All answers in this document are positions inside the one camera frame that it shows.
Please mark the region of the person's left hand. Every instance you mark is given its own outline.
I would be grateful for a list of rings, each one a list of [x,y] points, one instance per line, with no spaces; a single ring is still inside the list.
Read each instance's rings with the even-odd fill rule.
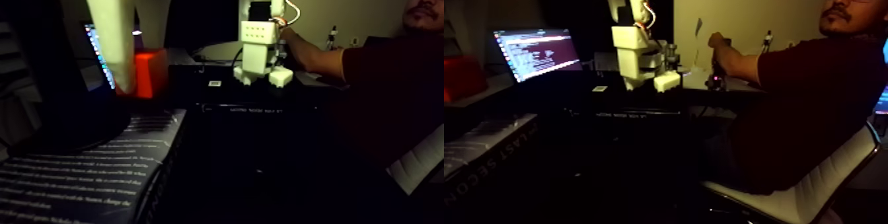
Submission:
[[[712,33],[708,45],[713,49],[713,57],[718,58],[731,51],[731,46],[720,32]]]

